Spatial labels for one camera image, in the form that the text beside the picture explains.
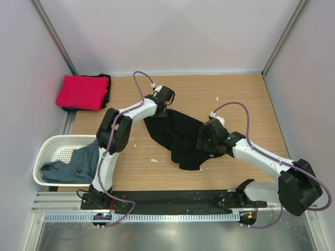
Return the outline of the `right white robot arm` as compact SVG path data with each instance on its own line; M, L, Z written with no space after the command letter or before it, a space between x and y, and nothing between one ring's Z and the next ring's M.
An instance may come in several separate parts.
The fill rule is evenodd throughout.
M300 216L322 195L311 165L275 155L253 144L239 132L229 133L223 118L212 118L199 128L196 148L212 154L227 154L268 174L273 182L249 181L236 193L236 201L248 207L254 201L280 204Z

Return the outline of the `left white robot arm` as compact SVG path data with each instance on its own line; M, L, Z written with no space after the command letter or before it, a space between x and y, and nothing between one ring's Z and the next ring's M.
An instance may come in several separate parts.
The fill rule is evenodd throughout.
M96 133L99 146L97 170L88 192L83 194L81 209L106 209L112 197L113 174L120 153L126 148L131 127L147 117L166 117L167 106L175 92L166 86L157 86L142 101L120 110L110 108Z

